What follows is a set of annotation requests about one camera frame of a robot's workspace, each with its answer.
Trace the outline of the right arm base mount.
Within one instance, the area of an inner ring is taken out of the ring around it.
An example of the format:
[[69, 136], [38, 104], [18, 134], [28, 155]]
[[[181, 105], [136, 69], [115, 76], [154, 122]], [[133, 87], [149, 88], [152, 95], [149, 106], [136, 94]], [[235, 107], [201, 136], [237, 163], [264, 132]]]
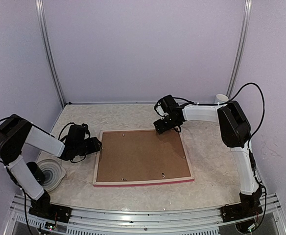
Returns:
[[225, 223], [261, 214], [263, 212], [260, 203], [261, 196], [261, 187], [259, 187], [256, 192], [253, 192], [251, 195], [240, 193], [240, 203], [232, 205], [227, 204], [220, 208], [222, 221]]

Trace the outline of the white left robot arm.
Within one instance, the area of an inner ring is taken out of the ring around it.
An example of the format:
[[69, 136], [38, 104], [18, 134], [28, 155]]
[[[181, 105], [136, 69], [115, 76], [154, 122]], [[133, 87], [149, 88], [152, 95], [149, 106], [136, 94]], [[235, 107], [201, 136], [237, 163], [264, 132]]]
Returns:
[[100, 151], [102, 147], [101, 141], [91, 136], [88, 125], [70, 123], [67, 127], [68, 133], [56, 138], [16, 114], [0, 119], [0, 163], [16, 185], [30, 199], [37, 201], [35, 209], [45, 218], [55, 213], [55, 207], [42, 198], [45, 190], [26, 164], [27, 160], [36, 160], [37, 157], [30, 157], [28, 154], [45, 152], [73, 163], [75, 157], [86, 157]]

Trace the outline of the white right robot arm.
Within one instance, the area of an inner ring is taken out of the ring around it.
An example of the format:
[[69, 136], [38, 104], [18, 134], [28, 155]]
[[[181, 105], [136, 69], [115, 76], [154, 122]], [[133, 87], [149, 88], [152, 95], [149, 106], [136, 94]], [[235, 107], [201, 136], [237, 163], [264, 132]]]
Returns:
[[249, 143], [251, 126], [237, 101], [212, 105], [178, 104], [173, 96], [167, 95], [156, 102], [154, 111], [161, 117], [153, 123], [158, 134], [171, 129], [179, 132], [186, 121], [219, 124], [222, 141], [231, 149], [237, 164], [241, 194], [251, 196], [258, 190]]

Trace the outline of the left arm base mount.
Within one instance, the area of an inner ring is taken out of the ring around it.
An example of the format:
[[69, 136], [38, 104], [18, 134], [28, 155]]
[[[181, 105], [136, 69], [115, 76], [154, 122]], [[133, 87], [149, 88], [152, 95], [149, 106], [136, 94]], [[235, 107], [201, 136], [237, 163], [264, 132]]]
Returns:
[[52, 204], [50, 195], [44, 191], [44, 194], [37, 200], [31, 199], [29, 213], [40, 218], [52, 220], [54, 222], [68, 223], [72, 208]]

